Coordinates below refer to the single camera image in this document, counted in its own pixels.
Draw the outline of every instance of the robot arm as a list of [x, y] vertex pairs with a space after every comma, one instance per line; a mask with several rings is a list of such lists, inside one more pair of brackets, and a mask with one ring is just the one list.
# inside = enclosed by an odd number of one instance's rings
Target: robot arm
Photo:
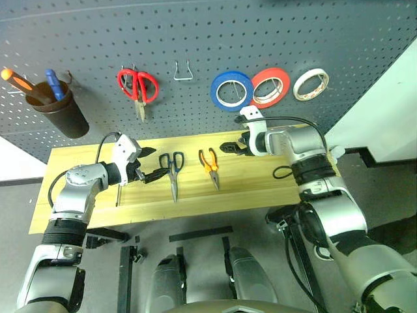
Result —
[[154, 152], [120, 135], [113, 148], [113, 162], [76, 166], [65, 174], [66, 185], [53, 206], [41, 245], [37, 246], [18, 296], [18, 312], [76, 312], [81, 305], [85, 271], [77, 267], [82, 244], [93, 213], [96, 195], [109, 185], [144, 183], [167, 173], [140, 169], [138, 157]]
[[306, 239], [329, 249], [367, 312], [414, 312], [415, 268], [395, 250], [367, 237], [363, 213], [336, 176], [319, 133], [310, 126], [267, 129], [265, 121], [250, 122], [263, 117], [255, 106], [242, 108], [240, 114], [250, 129], [249, 138], [246, 133], [242, 139], [248, 148], [240, 150], [287, 157], [301, 199], [296, 219]]

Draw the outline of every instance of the tool holder cup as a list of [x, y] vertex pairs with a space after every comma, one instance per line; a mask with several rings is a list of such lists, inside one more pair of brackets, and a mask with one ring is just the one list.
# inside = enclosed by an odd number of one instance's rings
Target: tool holder cup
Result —
[[[80, 138], [88, 133], [89, 124], [76, 104], [74, 95], [68, 88], [68, 85], [61, 80], [59, 82], [65, 94], [62, 100], [45, 105], [33, 97], [26, 96], [26, 102], [34, 110], [49, 119], [66, 137], [72, 139]], [[51, 99], [55, 99], [53, 91], [47, 82], [38, 83], [36, 88]]]

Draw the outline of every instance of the gray pegboard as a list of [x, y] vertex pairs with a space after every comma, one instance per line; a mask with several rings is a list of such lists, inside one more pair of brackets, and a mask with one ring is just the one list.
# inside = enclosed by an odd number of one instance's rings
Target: gray pegboard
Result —
[[[33, 82], [45, 68], [64, 79], [71, 71], [91, 129], [69, 140], [1, 82], [0, 134], [46, 162], [52, 147], [97, 143], [113, 130], [147, 139], [240, 129], [235, 113], [213, 105], [211, 82], [226, 70], [252, 77], [267, 67], [285, 69], [291, 88], [265, 115], [304, 117], [327, 131], [415, 36], [415, 1], [3, 1], [0, 65]], [[174, 81], [175, 60], [183, 75], [187, 59], [194, 80]], [[160, 82], [145, 124], [116, 83], [121, 65], [132, 63]], [[317, 67], [329, 88], [295, 100], [294, 82]]]

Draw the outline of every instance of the pliers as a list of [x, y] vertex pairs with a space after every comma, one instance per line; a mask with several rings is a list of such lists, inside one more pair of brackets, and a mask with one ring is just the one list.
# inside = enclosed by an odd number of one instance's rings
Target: pliers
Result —
[[210, 148], [208, 150], [211, 154], [212, 159], [212, 165], [207, 163], [207, 161], [204, 159], [203, 150], [198, 151], [198, 159], [200, 160], [200, 163], [202, 166], [204, 166], [204, 169], [206, 173], [210, 174], [210, 178], [214, 183], [214, 186], [216, 187], [217, 191], [219, 190], [219, 175], [217, 174], [218, 166], [217, 166], [217, 157], [216, 153], [214, 153], [214, 150]]

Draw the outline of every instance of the tape roll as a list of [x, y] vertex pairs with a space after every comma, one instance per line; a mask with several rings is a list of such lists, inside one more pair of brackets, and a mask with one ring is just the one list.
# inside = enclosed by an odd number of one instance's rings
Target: tape roll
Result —
[[[314, 76], [318, 76], [320, 78], [321, 84], [312, 92], [306, 93], [305, 95], [300, 95], [298, 93], [298, 90], [300, 89], [301, 85]], [[318, 95], [320, 95], [326, 89], [328, 81], [328, 74], [323, 69], [315, 68], [313, 70], [309, 70], [308, 72], [301, 75], [299, 79], [297, 79], [297, 81], [295, 82], [293, 88], [294, 97], [299, 101], [311, 100], [312, 98], [315, 98]]]
[[[274, 83], [274, 90], [265, 96], [255, 96], [256, 89], [268, 80], [272, 80]], [[265, 109], [279, 102], [287, 94], [290, 86], [290, 79], [286, 71], [282, 68], [271, 67], [256, 74], [252, 78], [252, 85], [253, 96], [250, 104], [256, 106], [258, 109]]]
[[[239, 84], [245, 91], [244, 97], [238, 102], [234, 103], [222, 100], [219, 96], [219, 90], [223, 85], [227, 83]], [[210, 95], [211, 100], [217, 107], [225, 111], [235, 112], [250, 104], [253, 95], [253, 85], [247, 75], [235, 70], [231, 70], [229, 72], [224, 72], [220, 75], [217, 75], [211, 84]]]

